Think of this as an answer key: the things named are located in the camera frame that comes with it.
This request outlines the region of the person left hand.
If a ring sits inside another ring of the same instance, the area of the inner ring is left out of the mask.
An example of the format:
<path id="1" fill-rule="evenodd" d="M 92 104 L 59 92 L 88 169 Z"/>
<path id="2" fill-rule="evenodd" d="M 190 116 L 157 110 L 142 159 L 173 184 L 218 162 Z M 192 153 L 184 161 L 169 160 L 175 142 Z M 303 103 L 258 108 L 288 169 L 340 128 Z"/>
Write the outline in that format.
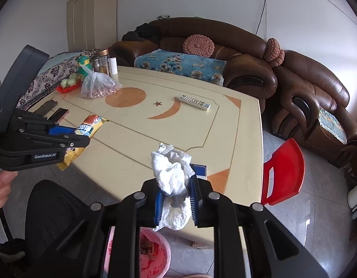
<path id="1" fill-rule="evenodd" d="M 1 171 L 0 172 L 0 208 L 2 208 L 8 200 L 11 192 L 11 184 L 17 177 L 17 171 Z"/>

